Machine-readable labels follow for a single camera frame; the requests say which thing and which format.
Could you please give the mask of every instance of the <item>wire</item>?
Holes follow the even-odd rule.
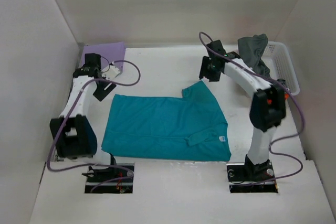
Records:
[[[215,54],[216,56],[219,56],[219,57],[221,57],[221,58],[223,58],[223,59],[225,59],[225,60],[231,62],[232,64],[234,64],[234,65],[236,65],[237,67],[243,69],[245,72],[247,72],[248,74],[250,74],[250,75],[252,75],[252,76],[257,76],[257,77],[260,77],[260,78],[264,79],[265,81],[269,81],[269,82],[271,82],[271,83],[276,83],[277,85],[279,85],[279,86],[285,91],[285,93],[287,93],[287,94],[289,95],[289,97],[290,97],[291,100],[293,101],[293,103],[294,103],[295,107],[297,108],[297,110],[298,110],[298,112],[299,112],[299,114],[300,114],[300,117],[301,117],[301,129],[298,130],[297,133],[292,134],[292,135],[288,135],[288,136],[283,136],[283,137],[277,138],[277,139],[271,141],[270,144],[269,144],[269,147],[268,147],[269,152],[272,153],[273,155],[285,156],[285,157],[290,157],[290,158],[295,159],[297,162],[299,162],[299,164],[300,164],[300,168],[299,168],[296,172],[291,173],[291,174],[288,174],[288,175],[278,176],[278,177],[274,177],[274,178],[266,179],[266,180],[263,180],[263,181],[259,181],[259,182],[256,182],[256,183],[243,184],[243,185],[240,185],[240,186],[260,185],[260,184],[263,184],[263,183],[265,183],[265,182],[274,181],[274,180],[276,180],[276,179],[281,179],[281,178],[288,178],[288,177],[291,177],[291,176],[294,176],[294,175],[300,173],[300,172],[303,170],[303,163],[302,163],[301,160],[299,160],[298,158],[296,158],[296,157],[294,157],[294,156],[292,156],[292,155],[289,155],[289,154],[278,153],[278,152],[273,152],[273,151],[272,151],[272,146],[273,146],[273,144],[275,144],[276,142],[279,142],[279,141],[284,140],[284,139],[288,139],[288,138],[292,138],[292,137],[299,136],[299,135],[304,131],[305,126],[306,126],[306,120],[305,120],[303,111],[302,111],[302,109],[301,109],[299,103],[296,101],[296,99],[294,98],[294,96],[289,92],[289,90],[288,90],[282,83],[280,83],[279,81],[274,80],[274,79],[272,79],[272,78],[267,78],[267,77],[262,76],[262,75],[257,74],[257,73],[254,73],[254,72],[250,71],[249,69],[244,68],[242,65],[236,63],[235,61],[229,59],[228,57],[225,57],[224,55],[220,55],[219,53],[217,53],[217,52],[215,52],[214,50],[212,50],[211,48],[209,48],[209,47],[206,45],[206,43],[204,43],[204,41],[203,41],[203,39],[202,39],[202,35],[206,36],[206,37],[209,38],[209,40],[211,40],[211,41],[213,41],[213,40],[211,39],[211,37],[210,37],[208,34],[202,32],[202,31],[200,31],[199,34],[198,34],[199,40],[201,41],[202,45],[203,45],[208,51],[212,52],[212,53]]]
[[[121,179],[118,180],[116,188],[119,189],[119,192],[121,191],[121,188],[122,188],[122,180]]]
[[[100,56],[100,58],[103,58],[103,59],[105,59],[107,62],[108,62],[108,64],[109,64],[109,68],[108,68],[108,70],[106,70],[106,71],[104,71],[104,72],[102,72],[102,73],[106,73],[106,72],[108,72],[109,70],[110,70],[110,61],[107,59],[107,58],[105,58],[104,56]]]
[[[238,182],[238,183],[234,183],[234,182],[230,182],[231,184],[234,184],[234,185],[240,185],[242,183],[244,183],[245,181],[242,181],[242,182]]]
[[[133,172],[131,169],[128,169],[128,168],[126,168],[126,167],[119,166],[119,165],[102,165],[102,164],[94,164],[94,163],[92,163],[92,164],[80,164],[80,165],[69,166],[69,167],[61,168],[61,169],[54,169],[54,168],[51,167],[50,162],[51,162],[51,158],[52,158],[52,156],[53,156],[52,154],[53,154],[53,152],[54,152],[54,150],[55,150],[56,143],[57,143],[57,141],[59,140],[59,137],[60,137],[60,135],[61,135],[61,133],[62,133],[62,130],[63,130],[63,128],[65,127],[66,122],[68,121],[68,119],[69,119],[71,113],[72,113],[73,110],[75,109],[75,107],[76,107],[76,105],[77,105],[77,103],[78,103],[78,101],[79,101],[81,95],[83,94],[84,89],[86,88],[87,85],[89,85],[90,83],[95,82],[95,81],[101,81],[101,82],[112,83],[112,84],[116,84],[116,85],[120,85],[120,86],[130,87],[130,86],[136,85],[136,84],[140,81],[140,78],[141,78],[141,72],[140,72],[140,69],[137,67],[137,65],[135,65],[134,63],[132,63],[132,62],[130,62],[130,61],[128,61],[128,60],[116,60],[116,61],[114,61],[114,62],[126,62],[126,63],[129,63],[129,64],[133,65],[133,66],[136,68],[136,70],[138,71],[138,74],[139,74],[138,79],[137,79],[135,82],[133,82],[133,83],[129,83],[129,84],[119,83],[119,82],[110,81],[110,80],[101,79],[101,78],[99,78],[99,79],[92,79],[92,80],[89,80],[88,82],[86,82],[86,83],[83,85],[83,87],[81,88],[79,94],[77,95],[77,97],[76,97],[76,99],[75,99],[73,105],[71,106],[71,108],[70,108],[68,114],[65,116],[63,122],[61,123],[61,126],[59,127],[59,129],[58,129],[58,131],[57,131],[57,134],[56,134],[56,136],[55,136],[55,139],[54,139],[54,141],[53,141],[53,144],[51,145],[51,148],[50,148],[50,150],[49,150],[48,157],[47,157],[47,168],[48,168],[49,171],[54,172],[54,173],[55,173],[55,172],[63,172],[63,171],[65,171],[65,170],[71,170],[71,169],[75,169],[75,168],[78,168],[78,167],[92,166],[92,165],[100,166],[100,167],[117,168],[117,169],[126,170],[127,172],[131,172],[131,173],[132,173],[130,176],[127,176],[127,177],[118,177],[118,178],[113,178],[113,179],[109,179],[109,180],[103,181],[103,182],[101,182],[101,183],[95,185],[95,186],[91,189],[90,192],[92,192],[92,191],[95,190],[98,186],[100,186],[100,185],[102,185],[102,184],[104,184],[104,183],[111,182],[111,181],[114,181],[114,180],[119,180],[119,179],[132,178],[132,177],[134,176],[134,172]]]

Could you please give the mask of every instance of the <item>white wall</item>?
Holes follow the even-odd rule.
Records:
[[[78,47],[54,0],[0,0],[0,223],[28,223]]]
[[[225,43],[266,33],[274,40],[297,0],[57,0],[78,42]]]
[[[291,53],[307,119],[301,137],[336,214],[336,0],[299,0],[277,40]]]

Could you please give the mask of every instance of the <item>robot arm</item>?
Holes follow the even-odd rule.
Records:
[[[226,53],[219,40],[212,41],[207,46],[249,69],[237,53]],[[219,81],[220,75],[223,73],[231,77],[252,98],[249,114],[251,123],[254,126],[251,147],[245,157],[245,163],[240,167],[235,166],[234,173],[236,173],[236,176],[228,164],[229,181],[259,182],[269,178],[269,176],[273,176],[268,148],[276,127],[280,125],[281,120],[286,116],[284,90],[260,77],[249,75],[240,67],[214,55],[210,51],[208,51],[208,54],[209,57],[203,57],[199,74],[200,79],[206,77],[209,81]]]
[[[104,76],[103,73],[100,55],[85,54],[85,64],[73,73],[72,89],[65,109],[58,118],[53,118],[50,121],[49,125],[53,138],[55,138],[64,118],[75,103],[83,85],[92,79],[112,80],[120,73],[120,70],[111,65],[109,66],[109,76]],[[91,82],[85,87],[57,141],[56,150],[59,157],[69,159],[93,157],[97,151],[97,138],[87,119],[90,101],[92,96],[102,101],[115,87],[115,84],[100,81]]]

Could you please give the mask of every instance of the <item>basket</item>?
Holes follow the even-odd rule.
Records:
[[[297,95],[300,92],[292,61],[287,47],[283,43],[269,41],[262,60],[270,68],[272,78],[286,80],[286,85],[292,95]]]

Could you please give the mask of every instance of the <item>folded garment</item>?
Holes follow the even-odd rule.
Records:
[[[182,98],[115,95],[102,142],[115,156],[228,161],[227,122],[200,81]]]

